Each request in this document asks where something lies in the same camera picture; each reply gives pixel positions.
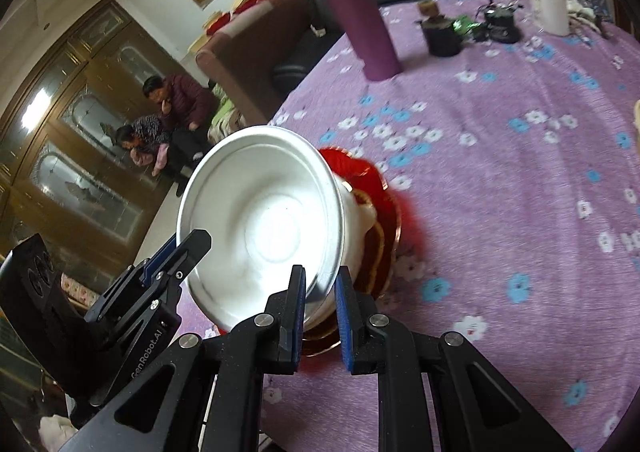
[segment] metal screw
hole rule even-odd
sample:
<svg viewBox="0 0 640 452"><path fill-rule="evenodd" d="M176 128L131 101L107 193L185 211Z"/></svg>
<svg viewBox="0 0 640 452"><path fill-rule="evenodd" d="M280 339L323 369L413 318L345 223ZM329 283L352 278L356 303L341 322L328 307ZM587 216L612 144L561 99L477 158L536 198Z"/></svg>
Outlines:
<svg viewBox="0 0 640 452"><path fill-rule="evenodd" d="M382 313L376 313L369 317L369 323L373 327L384 327L389 325L389 317Z"/></svg>
<svg viewBox="0 0 640 452"><path fill-rule="evenodd" d="M188 333L186 335L182 335L180 340L178 340L178 343L182 349L191 349L199 340L200 339L193 333Z"/></svg>
<svg viewBox="0 0 640 452"><path fill-rule="evenodd" d="M254 324L258 327L267 327L273 324L273 317L268 313L261 313L254 318Z"/></svg>
<svg viewBox="0 0 640 452"><path fill-rule="evenodd" d="M465 337L463 337L460 333L456 333L455 331L450 331L446 335L444 335L444 341L447 342L451 347L461 346L465 341Z"/></svg>

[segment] white bowl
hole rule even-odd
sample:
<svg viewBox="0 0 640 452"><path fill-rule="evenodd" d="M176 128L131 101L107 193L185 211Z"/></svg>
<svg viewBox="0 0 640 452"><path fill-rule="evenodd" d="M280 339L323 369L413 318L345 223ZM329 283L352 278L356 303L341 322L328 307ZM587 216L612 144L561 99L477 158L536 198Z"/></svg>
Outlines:
<svg viewBox="0 0 640 452"><path fill-rule="evenodd" d="M345 209L347 201L353 204ZM194 301L230 331L261 313L270 294L287 289L291 266L301 264L309 327L322 304L324 315L338 267L346 263L357 275L372 222L354 219L354 205L299 135L267 126L232 134L200 162L180 204L178 244L196 228L212 239L187 278Z"/></svg>

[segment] brown sofa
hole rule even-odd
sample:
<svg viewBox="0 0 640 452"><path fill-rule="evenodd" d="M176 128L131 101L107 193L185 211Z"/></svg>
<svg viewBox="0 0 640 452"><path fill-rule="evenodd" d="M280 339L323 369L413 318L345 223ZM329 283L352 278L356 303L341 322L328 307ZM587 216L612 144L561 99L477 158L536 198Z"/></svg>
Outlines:
<svg viewBox="0 0 640 452"><path fill-rule="evenodd" d="M248 125L263 125L282 105L271 69L289 56L310 24L309 0L263 0L217 31L196 62Z"/></svg>

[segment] blue gripper pad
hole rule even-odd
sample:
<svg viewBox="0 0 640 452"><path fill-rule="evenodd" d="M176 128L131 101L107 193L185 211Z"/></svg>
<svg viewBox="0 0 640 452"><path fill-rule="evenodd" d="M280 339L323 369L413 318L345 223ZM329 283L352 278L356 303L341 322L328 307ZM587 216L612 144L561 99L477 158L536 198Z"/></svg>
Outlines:
<svg viewBox="0 0 640 452"><path fill-rule="evenodd" d="M300 290L298 291L298 302L296 303L296 322L293 329L293 357L296 366L300 364L302 357L302 326L305 321L305 297L306 297L306 273L302 270L300 277Z"/></svg>
<svg viewBox="0 0 640 452"><path fill-rule="evenodd" d="M347 313L347 304L344 299L344 286L342 284L342 276L338 272L338 276L334 283L335 291L335 311L338 315L338 332L340 333L340 350L342 352L342 361L347 370L353 372L353 339L351 333L351 325L349 323L349 314Z"/></svg>
<svg viewBox="0 0 640 452"><path fill-rule="evenodd" d="M162 245L162 248L160 248L156 254L149 259L149 262L146 263L145 276L142 279L142 285L144 287L149 287L151 285L154 276L156 275L156 271L158 271L158 268L167 259L167 257L175 251L176 247L177 244L174 233L174 235Z"/></svg>

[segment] purple tablecloth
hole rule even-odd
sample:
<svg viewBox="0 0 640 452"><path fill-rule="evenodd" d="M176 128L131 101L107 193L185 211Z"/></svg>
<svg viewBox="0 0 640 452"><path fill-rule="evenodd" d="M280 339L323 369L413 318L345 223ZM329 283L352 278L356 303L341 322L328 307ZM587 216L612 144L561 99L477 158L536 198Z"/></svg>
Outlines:
<svg viewBox="0 0 640 452"><path fill-rule="evenodd" d="M439 3L473 16L486 0ZM540 34L525 9L522 42L434 58L415 5L382 13L405 71L367 82L343 37L274 124L376 162L412 205L381 311L462 332L596 451L640 385L638 44L613 26L590 44ZM180 312L210 328L188 294ZM339 350L268 384L262 428L287 451L377 450L376 377L351 377Z"/></svg>

